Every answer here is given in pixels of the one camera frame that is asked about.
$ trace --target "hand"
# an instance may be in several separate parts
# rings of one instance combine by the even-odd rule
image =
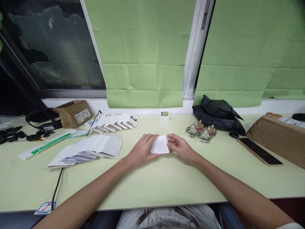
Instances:
[[[185,141],[184,138],[181,138],[175,134],[167,135],[168,144],[167,146],[171,151],[175,151],[182,159],[187,161],[194,161],[199,154],[190,147],[190,145]]]
[[[159,154],[149,154],[149,148],[157,137],[159,135],[144,134],[125,157],[128,165],[138,167],[150,160],[156,159]]]

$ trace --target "stack of white envelopes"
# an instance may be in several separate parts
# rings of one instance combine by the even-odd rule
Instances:
[[[139,117],[133,114],[102,115],[97,122],[94,122],[91,129],[99,133],[133,129],[137,126],[138,120]]]
[[[79,162],[92,161],[97,157],[119,156],[122,139],[117,135],[86,137],[76,144],[63,148],[47,168],[71,167]]]

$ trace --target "black phone screen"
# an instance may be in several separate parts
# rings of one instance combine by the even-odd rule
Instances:
[[[239,140],[244,143],[247,147],[249,147],[253,152],[255,152],[258,156],[260,156],[265,162],[270,165],[283,164],[266,150],[261,148],[255,142],[250,140],[249,138],[239,138]]]

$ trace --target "person's left hand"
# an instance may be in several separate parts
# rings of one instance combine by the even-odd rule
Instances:
[[[138,167],[150,160],[156,159],[159,154],[149,154],[149,148],[157,137],[159,135],[144,134],[125,157],[126,162],[131,167]]]

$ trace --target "black cable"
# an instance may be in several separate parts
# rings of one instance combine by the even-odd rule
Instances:
[[[95,116],[95,118],[94,118],[94,120],[93,120],[93,122],[92,122],[90,128],[93,126],[93,123],[94,123],[96,117],[98,116],[98,114]],[[54,210],[54,199],[55,199],[56,191],[57,191],[57,188],[58,188],[58,185],[59,185],[59,182],[60,182],[60,178],[61,178],[61,174],[63,173],[63,170],[64,170],[64,168],[62,168],[61,171],[60,171],[60,174],[59,174],[59,177],[58,177],[58,181],[57,181],[57,185],[56,185],[56,188],[55,188],[55,191],[54,191],[54,194],[53,194],[52,203],[51,203],[51,209],[52,209],[52,211]]]
[[[54,191],[54,194],[53,194],[52,203],[51,203],[51,210],[52,211],[54,210],[54,199],[55,199],[56,191],[57,191],[57,188],[58,188],[60,178],[61,178],[61,174],[63,173],[63,170],[64,170],[64,168],[62,168],[61,171],[60,171],[58,181],[57,181],[57,185],[56,185],[56,188],[55,188],[55,191]]]
[[[93,126],[94,121],[95,121],[96,117],[98,116],[98,114],[95,116],[95,118],[94,118],[94,120],[93,120],[93,122],[92,122],[90,128]]]
[[[31,229],[33,229],[33,227],[35,227],[41,220],[43,220],[45,218],[45,216],[42,216],[32,227]]]

